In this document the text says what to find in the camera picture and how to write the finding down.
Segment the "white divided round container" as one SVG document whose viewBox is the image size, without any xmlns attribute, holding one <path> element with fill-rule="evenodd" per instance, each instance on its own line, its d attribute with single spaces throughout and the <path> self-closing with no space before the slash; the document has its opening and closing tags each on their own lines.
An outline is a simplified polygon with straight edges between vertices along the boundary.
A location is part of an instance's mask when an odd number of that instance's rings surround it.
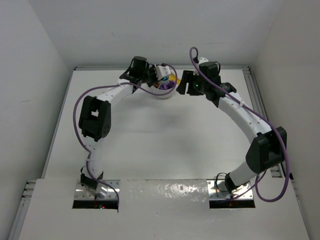
<svg viewBox="0 0 320 240">
<path fill-rule="evenodd" d="M 173 96 L 176 91 L 177 86 L 180 83 L 180 79 L 176 78 L 174 73 L 166 75 L 152 86 L 149 87 L 149 90 L 160 99 L 169 99 Z"/>
</svg>

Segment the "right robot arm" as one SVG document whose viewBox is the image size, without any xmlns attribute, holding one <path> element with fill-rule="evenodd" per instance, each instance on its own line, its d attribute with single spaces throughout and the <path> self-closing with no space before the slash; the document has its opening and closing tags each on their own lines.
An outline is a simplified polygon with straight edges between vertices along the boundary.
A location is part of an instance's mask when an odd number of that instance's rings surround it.
<svg viewBox="0 0 320 240">
<path fill-rule="evenodd" d="M 250 144 L 244 162 L 227 173 L 224 181 L 218 185 L 222 191 L 231 193 L 284 161 L 287 132 L 283 127 L 273 131 L 264 119 L 252 113 L 236 88 L 229 82 L 221 81 L 219 67 L 215 62 L 202 62 L 198 68 L 183 71 L 177 92 L 181 95 L 204 95 L 236 123 Z"/>
</svg>

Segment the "long yellow lego plate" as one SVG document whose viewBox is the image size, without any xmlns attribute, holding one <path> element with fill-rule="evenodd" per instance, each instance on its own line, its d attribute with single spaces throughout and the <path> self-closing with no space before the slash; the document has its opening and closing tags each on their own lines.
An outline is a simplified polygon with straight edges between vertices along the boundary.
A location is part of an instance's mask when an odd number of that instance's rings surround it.
<svg viewBox="0 0 320 240">
<path fill-rule="evenodd" d="M 177 85 L 179 85 L 180 82 L 181 82 L 181 79 L 180 79 L 180 78 L 177 78 L 177 79 L 176 79 L 175 76 L 170 76 L 170 77 L 169 77 L 169 80 L 170 80 L 171 82 L 176 82 Z"/>
</svg>

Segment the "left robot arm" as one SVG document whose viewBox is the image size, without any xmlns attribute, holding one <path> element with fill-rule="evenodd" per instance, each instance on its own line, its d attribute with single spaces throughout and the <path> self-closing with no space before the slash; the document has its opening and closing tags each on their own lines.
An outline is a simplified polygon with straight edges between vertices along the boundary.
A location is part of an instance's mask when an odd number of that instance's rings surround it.
<svg viewBox="0 0 320 240">
<path fill-rule="evenodd" d="M 85 91 L 76 101 L 74 110 L 82 104 L 79 120 L 73 127 L 80 145 L 88 156 L 81 169 L 80 182 L 96 190 L 102 184 L 102 159 L 98 155 L 98 145 L 109 134 L 112 125 L 112 109 L 124 98 L 132 95 L 142 84 L 151 87 L 168 80 L 170 67 L 165 64 L 150 64 L 145 57 L 135 56 L 113 85 L 105 85 L 104 93 L 90 96 L 92 89 Z"/>
</svg>

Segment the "purple butterfly wing lego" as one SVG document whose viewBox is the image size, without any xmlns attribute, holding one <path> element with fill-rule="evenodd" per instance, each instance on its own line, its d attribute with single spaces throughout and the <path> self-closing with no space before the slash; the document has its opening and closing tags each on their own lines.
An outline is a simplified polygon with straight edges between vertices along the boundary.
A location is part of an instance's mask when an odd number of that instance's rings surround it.
<svg viewBox="0 0 320 240">
<path fill-rule="evenodd" d="M 175 86 L 175 83 L 173 81 L 169 81 L 167 83 L 161 84 L 159 89 L 166 91 L 166 90 L 172 89 L 174 86 Z"/>
</svg>

